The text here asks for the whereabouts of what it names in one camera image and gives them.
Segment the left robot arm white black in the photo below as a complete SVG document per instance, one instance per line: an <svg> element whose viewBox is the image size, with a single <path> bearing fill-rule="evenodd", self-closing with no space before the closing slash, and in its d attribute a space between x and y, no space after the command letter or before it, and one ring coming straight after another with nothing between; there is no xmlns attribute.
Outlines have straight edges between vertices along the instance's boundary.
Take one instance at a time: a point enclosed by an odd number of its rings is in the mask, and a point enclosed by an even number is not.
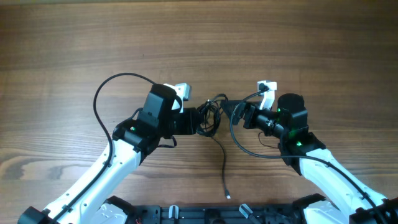
<svg viewBox="0 0 398 224"><path fill-rule="evenodd" d="M160 140L195 134L198 114L183 107L192 88L186 83L154 84L137 118L119 123L97 161L42 211L29 207L19 223L89 223L110 193L155 149Z"/></svg>

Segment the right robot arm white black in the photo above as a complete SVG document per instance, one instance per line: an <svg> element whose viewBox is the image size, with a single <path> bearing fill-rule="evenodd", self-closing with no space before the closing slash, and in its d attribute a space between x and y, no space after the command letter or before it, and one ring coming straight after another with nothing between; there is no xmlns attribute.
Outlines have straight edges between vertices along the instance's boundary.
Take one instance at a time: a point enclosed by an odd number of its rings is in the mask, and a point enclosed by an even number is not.
<svg viewBox="0 0 398 224"><path fill-rule="evenodd" d="M277 109L262 109L249 97L222 100L231 127L260 129L279 139L279 159L315 184L326 196L310 196L298 203L306 223L397 223L397 199L374 191L345 169L309 130L302 96L287 93Z"/></svg>

